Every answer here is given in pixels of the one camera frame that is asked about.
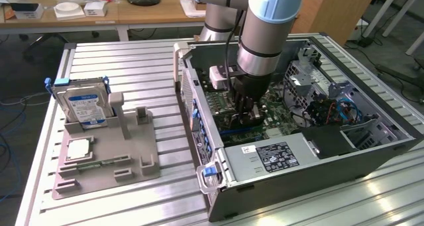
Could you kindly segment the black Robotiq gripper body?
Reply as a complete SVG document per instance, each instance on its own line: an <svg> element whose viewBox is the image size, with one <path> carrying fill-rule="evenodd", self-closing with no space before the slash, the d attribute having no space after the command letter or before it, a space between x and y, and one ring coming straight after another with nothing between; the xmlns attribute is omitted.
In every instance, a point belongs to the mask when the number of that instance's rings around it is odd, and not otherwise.
<svg viewBox="0 0 424 226"><path fill-rule="evenodd" d="M271 77L271 75L255 76L248 74L236 76L232 87L234 96L260 100L268 90Z"/></svg>

